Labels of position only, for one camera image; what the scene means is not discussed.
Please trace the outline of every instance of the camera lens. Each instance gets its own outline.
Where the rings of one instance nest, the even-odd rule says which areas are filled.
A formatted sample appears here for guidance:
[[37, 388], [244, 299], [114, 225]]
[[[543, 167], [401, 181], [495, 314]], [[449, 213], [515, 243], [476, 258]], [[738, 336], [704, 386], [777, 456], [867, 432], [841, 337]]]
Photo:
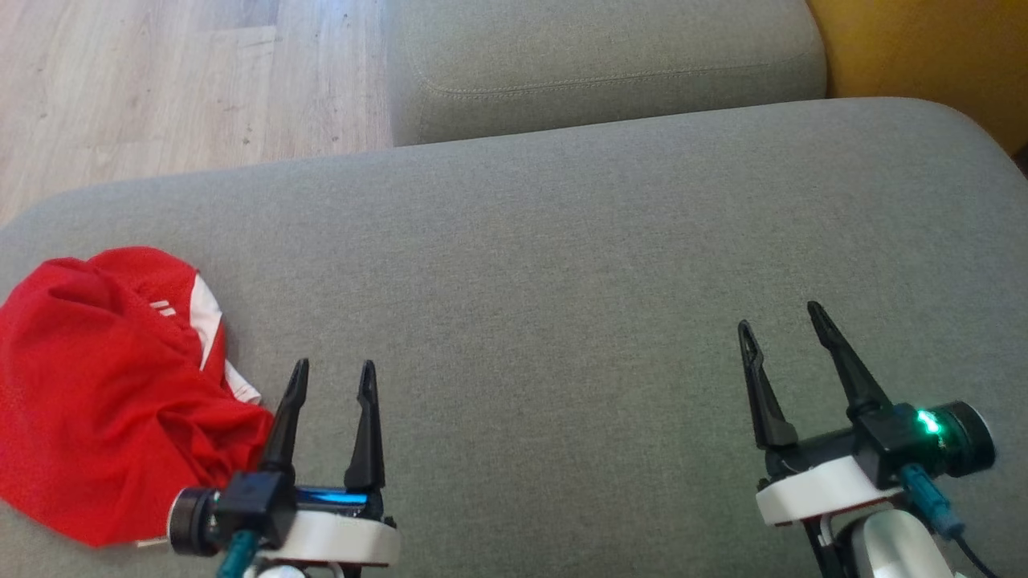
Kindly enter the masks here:
[[179, 493], [168, 514], [168, 539], [177, 554], [213, 556], [218, 545], [210, 535], [216, 491], [186, 487]]
[[945, 443], [946, 473], [965, 476], [992, 467], [996, 447], [982, 416], [970, 405], [954, 401], [928, 409], [939, 422]]

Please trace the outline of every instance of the robotic arm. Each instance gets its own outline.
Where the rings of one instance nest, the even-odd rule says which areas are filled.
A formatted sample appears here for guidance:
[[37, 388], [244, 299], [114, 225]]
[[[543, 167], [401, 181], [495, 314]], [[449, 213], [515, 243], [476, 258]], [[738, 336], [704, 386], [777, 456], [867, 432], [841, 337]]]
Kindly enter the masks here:
[[218, 578], [303, 578], [326, 567], [337, 578], [359, 578], [366, 566], [400, 556], [400, 533], [384, 515], [386, 486], [375, 366], [364, 362], [357, 400], [361, 421], [342, 487], [296, 485], [293, 447], [306, 400], [309, 363], [293, 369], [256, 472], [236, 473], [224, 490], [187, 487], [168, 519], [176, 553], [224, 551]]
[[[967, 547], [963, 522], [931, 481], [992, 467], [995, 447], [982, 417], [962, 401], [927, 409], [893, 404], [824, 309], [815, 301], [807, 309], [835, 361], [852, 426], [801, 440], [771, 389], [752, 328], [739, 323], [754, 435], [768, 472], [757, 485], [764, 521], [802, 523], [824, 578], [953, 576], [926, 526], [955, 540], [987, 577], [995, 576]], [[834, 515], [885, 501], [896, 509], [833, 535]]]

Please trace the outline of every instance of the mustard yellow fabric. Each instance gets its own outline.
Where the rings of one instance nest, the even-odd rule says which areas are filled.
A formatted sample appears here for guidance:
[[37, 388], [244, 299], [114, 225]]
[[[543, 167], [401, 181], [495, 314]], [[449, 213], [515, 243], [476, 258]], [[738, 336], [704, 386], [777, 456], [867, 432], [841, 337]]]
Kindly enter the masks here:
[[914, 97], [1028, 143], [1028, 0], [808, 0], [830, 97]]

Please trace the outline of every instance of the gray upholstered surface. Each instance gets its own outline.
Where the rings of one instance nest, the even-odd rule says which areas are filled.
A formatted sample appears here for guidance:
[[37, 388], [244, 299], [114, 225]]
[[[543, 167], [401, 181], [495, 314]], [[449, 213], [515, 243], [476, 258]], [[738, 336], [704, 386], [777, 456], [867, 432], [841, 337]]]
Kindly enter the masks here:
[[[989, 419], [997, 467], [943, 486], [1012, 575], [1028, 562], [1026, 222], [1028, 182], [966, 118], [816, 101], [73, 192], [0, 229], [0, 294], [112, 246], [195, 263], [270, 402], [311, 358], [313, 483], [341, 479], [374, 359], [396, 574], [469, 577], [815, 575], [802, 532], [765, 528], [754, 502], [736, 323], [801, 434], [827, 431], [844, 398], [806, 319], [817, 298], [894, 398]], [[212, 568], [86, 551], [8, 509], [0, 559], [5, 576]]]
[[397, 144], [824, 96], [803, 0], [388, 0]]

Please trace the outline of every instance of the gray cushion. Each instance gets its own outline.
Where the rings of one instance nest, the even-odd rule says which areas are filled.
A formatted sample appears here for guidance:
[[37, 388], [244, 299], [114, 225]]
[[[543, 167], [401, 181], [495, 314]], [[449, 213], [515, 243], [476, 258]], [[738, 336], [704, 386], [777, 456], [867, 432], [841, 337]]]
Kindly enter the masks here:
[[[379, 369], [400, 576], [816, 574], [764, 527], [736, 324], [801, 435], [846, 424], [804, 303], [897, 400], [964, 399], [994, 470], [944, 480], [997, 571], [1026, 562], [1028, 182], [920, 101], [813, 101], [401, 148], [59, 196], [0, 229], [40, 260], [149, 244], [196, 264], [277, 403], [309, 356], [301, 480], [339, 482]], [[211, 576], [90, 552], [0, 509], [10, 576]], [[947, 548], [958, 568], [967, 565]]]
[[824, 96], [803, 0], [389, 0], [396, 144]]

